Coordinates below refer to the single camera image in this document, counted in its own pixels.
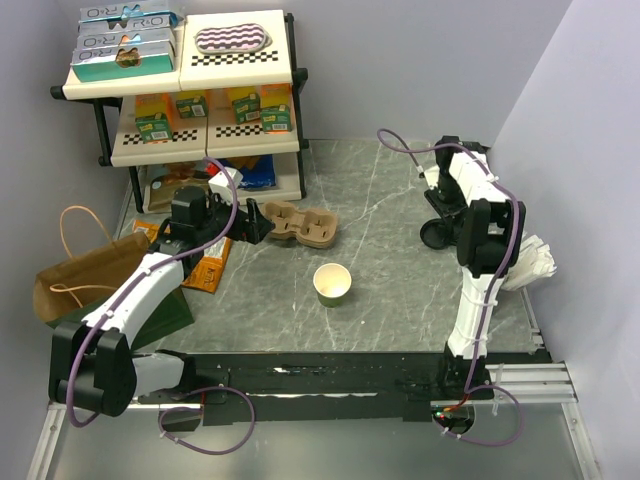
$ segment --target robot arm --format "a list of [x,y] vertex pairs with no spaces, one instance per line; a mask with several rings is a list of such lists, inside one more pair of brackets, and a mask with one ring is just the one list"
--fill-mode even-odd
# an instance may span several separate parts
[[[443,389],[461,391],[474,356],[477,363],[472,386],[488,378],[484,368],[487,332],[504,275],[518,260],[525,207],[518,202],[518,221],[514,222],[511,199],[494,184],[497,178],[489,170],[482,147],[461,143],[458,137],[443,137],[438,144],[443,143],[462,144],[475,150],[476,157],[454,147],[438,150],[438,186],[425,194],[441,216],[444,216],[442,212],[451,211],[452,205],[457,205],[453,211],[462,220],[456,242],[458,263],[462,267],[462,294],[456,323],[445,346],[439,379]],[[499,278],[494,278],[508,252],[512,235],[515,243],[506,268]]]
[[[227,169],[236,185],[239,172]],[[200,187],[178,190],[171,202],[171,216],[158,231],[156,240],[133,275],[102,306],[88,314],[83,322],[62,323],[53,335],[49,397],[64,403],[71,365],[92,327],[109,318],[84,354],[76,376],[74,404],[110,416],[120,415],[133,397],[160,389],[191,389],[195,367],[189,356],[158,351],[152,355],[134,355],[130,346],[160,302],[187,278],[204,253],[199,251],[168,262],[150,271],[150,267],[175,255],[204,245],[222,232],[231,215],[231,196],[226,177],[220,172],[209,181],[210,191]],[[254,200],[247,200],[247,212],[237,211],[226,236],[252,244],[261,242],[273,229],[262,216]],[[146,276],[131,290],[140,274]],[[115,311],[109,306],[129,291]]]

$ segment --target green bag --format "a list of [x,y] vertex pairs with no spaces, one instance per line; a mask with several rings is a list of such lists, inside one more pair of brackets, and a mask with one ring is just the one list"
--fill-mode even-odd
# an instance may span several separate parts
[[[47,325],[55,328],[62,322],[79,323],[87,314],[93,312],[107,299],[108,297],[105,297],[82,308],[77,308],[52,322],[47,322]],[[139,350],[167,335],[171,335],[173,332],[177,332],[181,328],[193,324],[193,322],[194,318],[189,310],[189,305],[187,305],[187,299],[184,298],[182,289],[176,288],[160,302],[158,308],[154,310],[147,322],[140,328],[133,345],[131,345],[131,351]]]

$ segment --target brown paper bag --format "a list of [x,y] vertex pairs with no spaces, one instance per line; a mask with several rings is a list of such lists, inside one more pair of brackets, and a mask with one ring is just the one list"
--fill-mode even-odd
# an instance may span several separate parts
[[[72,255],[65,242],[62,225],[65,214],[71,210],[83,210],[91,214],[109,243],[83,255]],[[112,240],[95,214],[81,206],[72,206],[62,212],[60,236],[69,260],[38,273],[33,289],[33,309],[45,323],[110,296],[138,268],[149,246],[149,241],[142,232]]]

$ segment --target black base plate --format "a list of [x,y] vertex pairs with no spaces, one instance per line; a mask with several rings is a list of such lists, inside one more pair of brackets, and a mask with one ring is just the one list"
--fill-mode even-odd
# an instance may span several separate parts
[[[402,418],[404,421],[429,422],[432,420],[432,401],[460,400],[442,392],[438,386],[442,355],[415,352],[221,353],[194,354],[193,358],[199,387],[223,384],[248,393],[259,421]],[[546,350],[531,355],[491,353],[486,362],[551,363],[551,357]],[[302,396],[276,396],[282,394]],[[492,398],[493,393],[490,390],[478,392],[478,398],[485,395]],[[160,393],[139,400],[146,404],[185,403],[185,400],[172,400]],[[187,399],[186,403],[199,404],[200,401],[197,396]],[[207,395],[204,425],[226,425],[248,419],[248,408],[237,395]]]

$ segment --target gray marble countertop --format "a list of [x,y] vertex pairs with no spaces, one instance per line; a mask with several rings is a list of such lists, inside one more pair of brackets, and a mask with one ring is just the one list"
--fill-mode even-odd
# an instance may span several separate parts
[[[312,141],[304,152],[308,196],[340,218],[332,248],[295,239],[235,242],[218,291],[185,289],[196,322],[153,345],[183,352],[442,351],[458,310],[462,276],[455,249],[433,251],[420,240],[434,218],[423,181],[403,154],[376,141]],[[421,158],[426,167],[434,157]],[[130,200],[121,234],[139,215]],[[345,303],[327,309],[312,278],[324,263],[351,272]],[[523,297],[501,292],[489,328],[491,351],[533,351]]]

